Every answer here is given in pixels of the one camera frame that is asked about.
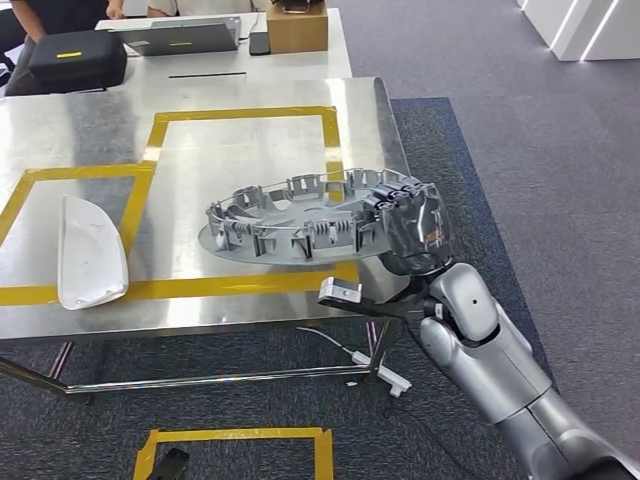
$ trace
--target black phone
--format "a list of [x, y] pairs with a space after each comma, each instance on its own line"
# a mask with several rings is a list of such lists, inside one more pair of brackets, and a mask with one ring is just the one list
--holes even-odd
[[271, 47], [269, 45], [269, 33], [254, 32], [249, 35], [249, 55], [269, 55]]

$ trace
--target white connector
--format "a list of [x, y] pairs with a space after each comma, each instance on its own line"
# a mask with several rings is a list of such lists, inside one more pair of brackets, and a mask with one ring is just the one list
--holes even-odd
[[[351, 359], [353, 360], [353, 363], [357, 365], [368, 365], [371, 363], [371, 358], [360, 352], [353, 352]], [[400, 394], [406, 392], [411, 386], [411, 382], [402, 378], [400, 375], [392, 372], [383, 365], [380, 365], [380, 368], [378, 369], [378, 378], [391, 385], [391, 392], [389, 393], [395, 398], [399, 397]]]

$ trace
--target person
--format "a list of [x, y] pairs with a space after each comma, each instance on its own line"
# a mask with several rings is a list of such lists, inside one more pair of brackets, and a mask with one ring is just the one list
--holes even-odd
[[149, 0], [148, 17], [226, 15], [254, 11], [252, 0]]
[[8, 97], [46, 93], [29, 71], [35, 45], [45, 35], [93, 30], [100, 20], [118, 14], [107, 0], [11, 0], [11, 7], [26, 37], [5, 91]]

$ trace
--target metal table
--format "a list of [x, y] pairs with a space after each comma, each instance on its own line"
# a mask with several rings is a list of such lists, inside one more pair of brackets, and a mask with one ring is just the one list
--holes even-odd
[[[377, 259], [315, 269], [240, 264], [197, 240], [209, 203], [250, 184], [362, 167], [408, 173], [380, 79], [146, 89], [0, 100], [0, 345], [64, 345], [48, 375], [0, 359], [0, 372], [83, 403], [91, 392], [291, 376], [374, 374], [388, 323], [318, 305], [327, 276], [384, 299], [404, 287]], [[60, 197], [101, 206], [128, 252], [130, 288], [100, 307], [57, 300]], [[360, 321], [371, 365], [65, 385], [74, 340], [247, 331]]]

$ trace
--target gray carpet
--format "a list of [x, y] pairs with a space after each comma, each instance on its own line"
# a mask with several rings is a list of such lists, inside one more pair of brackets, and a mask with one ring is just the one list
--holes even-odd
[[330, 3], [354, 75], [451, 99], [563, 396], [640, 452], [640, 62], [558, 62], [515, 0]]
[[[481, 241], [493, 221], [490, 215], [478, 216], [488, 210], [482, 207], [484, 198], [474, 180], [468, 154], [464, 160], [466, 146], [448, 102], [400, 101], [393, 106], [411, 168], [416, 175], [438, 182], [448, 202], [457, 226], [460, 253], [477, 266], [495, 295], [509, 305], [507, 310], [532, 343], [537, 360], [548, 368], [522, 293], [512, 281], [508, 259], [500, 253], [503, 246], [500, 237]], [[355, 326], [334, 325], [328, 331], [344, 343], [364, 341], [362, 329]], [[390, 397], [381, 382], [349, 388], [344, 379], [321, 378], [113, 393], [97, 395], [91, 407], [78, 407], [0, 377], [3, 413], [0, 478], [131, 478], [137, 449], [152, 428], [266, 426], [331, 428], [337, 479], [525, 478], [498, 434], [458, 389], [423, 358], [406, 334], [398, 329], [393, 334], [388, 365], [410, 379], [414, 387], [395, 403], [390, 416], [384, 415]], [[44, 370], [55, 350], [32, 346], [5, 353]], [[337, 360], [348, 362], [340, 350], [322, 338], [291, 330], [110, 341], [78, 345], [63, 380], [256, 371]], [[427, 428], [475, 476], [453, 463]], [[300, 479], [312, 474], [311, 446], [305, 441], [179, 446], [192, 454], [189, 478], [192, 479]]]

